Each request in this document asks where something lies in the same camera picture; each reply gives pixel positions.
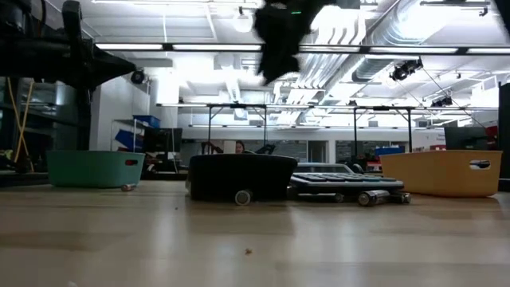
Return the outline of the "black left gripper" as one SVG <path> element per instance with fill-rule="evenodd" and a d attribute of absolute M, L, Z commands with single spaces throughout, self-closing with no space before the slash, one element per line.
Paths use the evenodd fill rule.
<path fill-rule="evenodd" d="M 113 56 L 94 44 L 92 39 L 60 39 L 65 47 L 59 81 L 74 88 L 90 89 L 114 78 L 136 71 L 136 65 Z"/>

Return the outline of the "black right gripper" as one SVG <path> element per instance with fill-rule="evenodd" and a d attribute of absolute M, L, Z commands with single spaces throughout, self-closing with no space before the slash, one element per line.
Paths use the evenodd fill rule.
<path fill-rule="evenodd" d="M 297 58 L 288 50 L 298 50 L 311 24 L 324 7 L 320 0 L 265 1 L 255 12 L 254 29 L 264 42 L 257 73 L 269 85 L 287 73 L 300 71 Z"/>

